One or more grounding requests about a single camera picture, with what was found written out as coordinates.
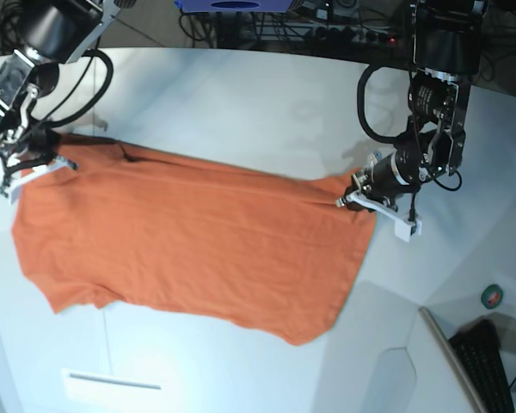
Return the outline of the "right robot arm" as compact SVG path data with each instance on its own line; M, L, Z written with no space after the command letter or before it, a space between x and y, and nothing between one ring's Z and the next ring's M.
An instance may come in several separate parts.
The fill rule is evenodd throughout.
M39 133L78 119L92 108L111 82L113 67L97 48L97 40L133 1L38 1L21 14L21 47L0 68L0 159L7 163L25 150L38 151ZM107 81L98 95L65 120L32 116L38 99L58 85L59 67L81 57L99 58Z

